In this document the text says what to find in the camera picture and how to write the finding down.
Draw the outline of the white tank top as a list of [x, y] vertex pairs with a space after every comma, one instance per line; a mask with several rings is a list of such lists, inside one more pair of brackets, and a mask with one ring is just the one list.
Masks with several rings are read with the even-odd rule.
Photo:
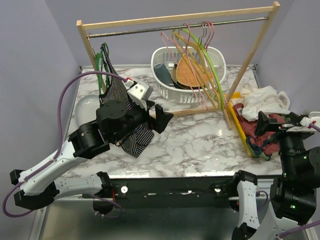
[[239, 89], [239, 97], [231, 100], [231, 104], [240, 107], [236, 112], [249, 122], [258, 119], [258, 113], [288, 115], [290, 99], [284, 91], [277, 92], [272, 86], [253, 88], [245, 83]]

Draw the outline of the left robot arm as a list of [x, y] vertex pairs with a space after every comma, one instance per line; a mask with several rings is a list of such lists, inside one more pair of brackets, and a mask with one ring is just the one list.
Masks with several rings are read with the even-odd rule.
[[109, 151], [110, 145], [119, 145], [137, 158], [150, 144], [154, 132], [162, 133], [174, 116], [158, 104], [155, 112], [156, 117], [152, 117], [148, 109], [134, 102], [127, 107], [120, 100], [109, 100], [96, 110], [95, 120], [82, 124], [56, 152], [28, 170], [10, 173], [11, 183], [20, 189], [13, 196], [15, 205], [31, 211], [77, 194], [107, 197], [112, 183], [105, 172], [71, 180], [62, 175]]

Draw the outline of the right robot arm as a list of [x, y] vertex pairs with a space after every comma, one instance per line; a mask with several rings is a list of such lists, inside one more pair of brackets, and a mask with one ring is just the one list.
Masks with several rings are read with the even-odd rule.
[[289, 113], [290, 122], [280, 123], [262, 111], [258, 113], [256, 136], [273, 132], [271, 140], [279, 147], [281, 176], [270, 186], [267, 212], [258, 219], [256, 175], [238, 171], [230, 191], [239, 197], [239, 220], [233, 240], [281, 240], [284, 237], [319, 225], [309, 223], [317, 208], [320, 187], [320, 149], [305, 149], [304, 140], [320, 130], [319, 115]]

